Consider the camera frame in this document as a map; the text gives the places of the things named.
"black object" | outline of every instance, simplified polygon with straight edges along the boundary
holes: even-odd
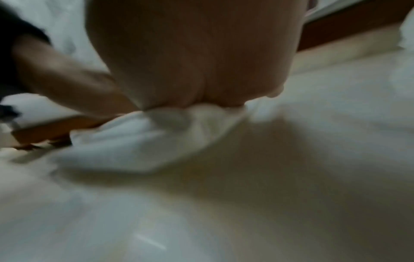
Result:
[[[21,35],[33,35],[50,44],[49,37],[39,28],[22,20],[10,7],[0,2],[0,102],[8,95],[29,93],[19,81],[12,58],[12,47]],[[10,106],[0,105],[0,122],[14,119],[19,114]]]

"white cloth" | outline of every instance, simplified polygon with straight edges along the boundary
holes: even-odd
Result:
[[[156,171],[217,142],[246,116],[245,107],[210,104],[135,112],[97,129],[72,132],[73,147],[51,160],[70,169]]]

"white fabric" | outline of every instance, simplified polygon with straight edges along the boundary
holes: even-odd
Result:
[[[151,172],[210,146],[246,115],[244,107],[208,104],[131,113],[95,130],[72,132],[74,146],[51,159],[66,168]]]

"floor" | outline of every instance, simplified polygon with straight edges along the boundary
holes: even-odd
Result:
[[[156,174],[2,150],[0,261],[412,261],[407,57],[292,76],[219,144]]]

